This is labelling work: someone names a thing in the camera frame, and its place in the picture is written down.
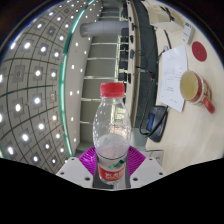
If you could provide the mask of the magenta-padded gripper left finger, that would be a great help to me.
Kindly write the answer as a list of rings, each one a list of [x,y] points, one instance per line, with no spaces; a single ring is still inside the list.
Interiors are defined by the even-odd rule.
[[[81,187],[92,188],[96,170],[95,149],[90,148],[79,157],[70,157],[56,175]]]

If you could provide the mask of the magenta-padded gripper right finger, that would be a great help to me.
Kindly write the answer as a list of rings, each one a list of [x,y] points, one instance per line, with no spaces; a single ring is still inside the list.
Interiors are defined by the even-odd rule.
[[[130,188],[140,188],[166,176],[154,157],[146,157],[133,147],[127,155],[127,173]]]

